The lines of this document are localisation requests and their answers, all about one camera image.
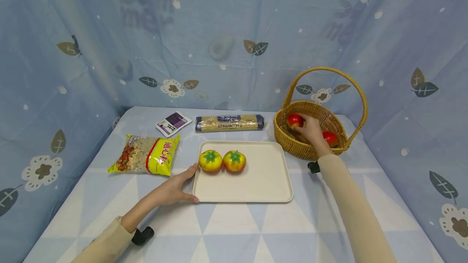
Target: blue backdrop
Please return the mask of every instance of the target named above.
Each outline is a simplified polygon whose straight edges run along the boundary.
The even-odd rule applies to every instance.
[[[465,0],[0,0],[0,253],[21,262],[131,106],[277,111],[350,74],[364,137],[446,262],[467,256]],[[293,99],[355,124],[348,82]],[[452,217],[442,206],[455,207]],[[463,227],[448,233],[441,221]]]

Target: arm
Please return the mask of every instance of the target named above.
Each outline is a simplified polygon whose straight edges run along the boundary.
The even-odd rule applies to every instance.
[[[306,115],[305,127],[294,127],[314,146],[320,172],[340,211],[356,263],[397,263],[364,193],[345,163],[334,155],[321,134],[319,121]]]
[[[139,223],[161,205],[179,201],[198,203],[198,198],[182,192],[184,182],[195,174],[198,164],[185,172],[172,176],[159,187],[142,198],[127,214],[117,217],[95,238],[72,263],[112,263],[125,251]]]

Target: pasta bag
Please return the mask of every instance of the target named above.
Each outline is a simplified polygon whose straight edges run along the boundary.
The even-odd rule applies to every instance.
[[[170,176],[172,159],[176,154],[179,139],[179,134],[175,138],[127,135],[122,155],[107,171]]]

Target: white tray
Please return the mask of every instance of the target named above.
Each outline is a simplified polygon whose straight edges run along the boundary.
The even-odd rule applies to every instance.
[[[221,156],[239,150],[246,156],[247,165],[240,174],[230,174],[223,168],[211,175],[199,169],[193,195],[201,202],[286,203],[293,199],[283,148],[276,142],[205,141],[198,156],[213,149]]]

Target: toy tomato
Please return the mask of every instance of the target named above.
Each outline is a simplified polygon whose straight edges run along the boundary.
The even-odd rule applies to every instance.
[[[333,132],[325,131],[322,133],[323,139],[328,143],[328,145],[333,149],[338,146],[338,137]]]
[[[202,170],[216,174],[221,170],[223,165],[223,158],[221,155],[214,150],[207,150],[200,155],[198,158],[198,164]]]
[[[286,124],[289,128],[294,126],[302,127],[304,126],[304,119],[302,119],[298,114],[291,114],[286,118]]]
[[[231,150],[224,155],[223,165],[229,173],[242,173],[246,164],[247,158],[237,150]]]

